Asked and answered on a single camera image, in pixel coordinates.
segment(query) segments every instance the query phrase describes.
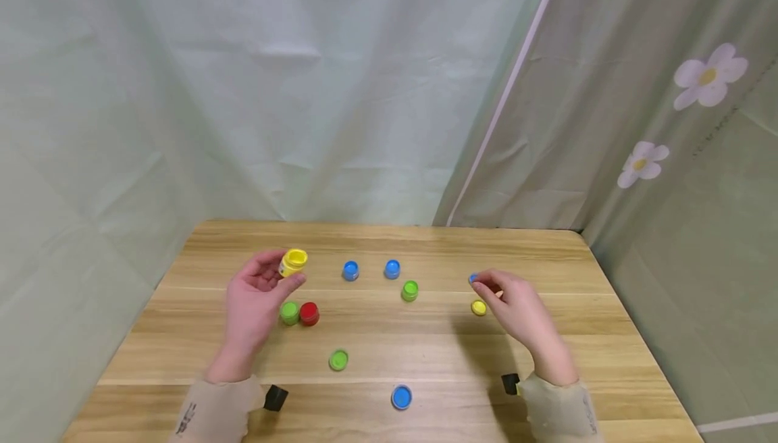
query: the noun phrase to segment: backdrop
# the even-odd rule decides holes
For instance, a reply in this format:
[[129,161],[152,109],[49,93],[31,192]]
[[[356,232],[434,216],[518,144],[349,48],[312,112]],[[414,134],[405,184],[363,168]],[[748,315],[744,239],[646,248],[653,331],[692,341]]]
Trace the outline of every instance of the backdrop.
[[0,0],[0,442],[57,441],[197,222],[430,224],[537,6]]

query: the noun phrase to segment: yellow flower center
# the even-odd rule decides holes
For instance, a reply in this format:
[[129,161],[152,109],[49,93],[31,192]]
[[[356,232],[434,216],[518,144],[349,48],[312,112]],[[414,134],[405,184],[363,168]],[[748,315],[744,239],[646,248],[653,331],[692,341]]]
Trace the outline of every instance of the yellow flower center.
[[713,80],[716,80],[716,69],[715,68],[709,68],[702,72],[702,75],[700,75],[700,78],[697,79],[697,83],[699,85],[707,85],[710,84]]

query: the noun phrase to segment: left hand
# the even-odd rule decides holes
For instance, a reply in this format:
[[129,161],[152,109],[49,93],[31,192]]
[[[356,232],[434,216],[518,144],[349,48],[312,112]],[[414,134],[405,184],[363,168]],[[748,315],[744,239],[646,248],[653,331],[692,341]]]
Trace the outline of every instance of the left hand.
[[257,253],[232,276],[224,343],[205,373],[206,381],[238,382],[251,376],[251,365],[277,324],[281,304],[305,283],[303,273],[286,279],[278,274],[284,254],[286,249]]

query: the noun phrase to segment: green cap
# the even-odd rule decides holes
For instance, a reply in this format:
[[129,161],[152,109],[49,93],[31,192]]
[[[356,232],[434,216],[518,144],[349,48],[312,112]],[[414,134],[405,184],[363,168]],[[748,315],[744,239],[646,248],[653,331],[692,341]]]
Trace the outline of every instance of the green cap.
[[419,284],[416,284],[415,281],[405,281],[405,284],[403,284],[403,299],[406,301],[413,301],[416,299],[416,296],[419,296]]
[[339,348],[330,356],[330,368],[333,371],[342,371],[348,365],[348,352]]
[[287,325],[295,325],[300,321],[300,307],[293,301],[286,301],[281,305],[281,320]]

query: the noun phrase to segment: curtain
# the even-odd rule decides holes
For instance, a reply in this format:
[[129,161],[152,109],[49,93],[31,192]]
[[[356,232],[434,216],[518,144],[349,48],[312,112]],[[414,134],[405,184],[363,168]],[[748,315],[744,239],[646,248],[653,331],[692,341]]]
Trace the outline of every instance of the curtain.
[[430,224],[537,6],[0,0],[0,441],[58,439],[203,219]]
[[550,0],[436,214],[582,232],[708,441],[778,440],[728,429],[778,411],[777,17],[778,0]]

